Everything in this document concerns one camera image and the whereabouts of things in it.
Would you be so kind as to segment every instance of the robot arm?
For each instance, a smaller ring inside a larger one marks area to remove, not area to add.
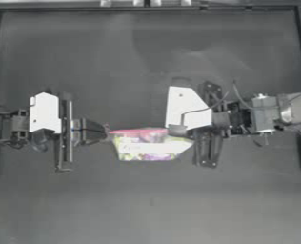
[[[11,126],[4,128],[6,120]],[[106,138],[106,130],[96,122],[72,119],[72,101],[68,94],[39,93],[30,99],[30,108],[0,112],[0,146],[20,149],[30,144],[44,152],[48,141],[55,146],[55,170],[70,170],[72,148],[91,145]]]
[[[301,93],[258,95],[244,100],[232,85],[236,101],[227,101],[222,88],[204,82],[192,99],[182,98],[192,90],[168,90],[166,126],[174,136],[195,140],[194,163],[215,168],[223,139],[242,135],[294,131],[301,134]]]

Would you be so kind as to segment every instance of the metal frame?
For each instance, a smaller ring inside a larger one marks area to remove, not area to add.
[[[301,44],[301,5],[297,3],[281,3],[275,1],[243,1],[239,0],[239,4],[222,5],[212,4],[208,2],[200,2],[198,0],[191,1],[191,6],[182,6],[179,0],[168,0],[163,2],[160,7],[152,7],[151,0],[142,0],[143,7],[138,5],[134,7],[134,1],[128,2],[111,2],[111,8],[102,7],[100,1],[86,1],[86,2],[38,2],[38,3],[8,3],[0,4],[0,19],[3,12],[7,11],[202,11],[202,12],[216,12],[216,11],[286,11],[294,12],[294,22],[298,29],[298,38]]]

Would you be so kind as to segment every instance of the plastic packaging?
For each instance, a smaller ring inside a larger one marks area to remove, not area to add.
[[[192,146],[192,140],[172,137],[167,129],[147,128],[111,131],[122,161],[167,161]]]

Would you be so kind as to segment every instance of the snack bag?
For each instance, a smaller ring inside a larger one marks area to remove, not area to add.
[[[192,146],[192,140],[172,137],[160,128],[118,130],[110,134],[122,161],[172,160]]]

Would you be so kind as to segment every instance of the black surface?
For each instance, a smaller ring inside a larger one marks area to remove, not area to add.
[[[0,103],[44,88],[71,92],[75,117],[112,129],[162,126],[172,77],[242,94],[301,92],[291,12],[7,13]],[[75,152],[56,174],[51,152],[0,154],[0,243],[301,243],[301,170],[293,134],[258,148],[226,142],[216,170],[123,163],[110,145]]]

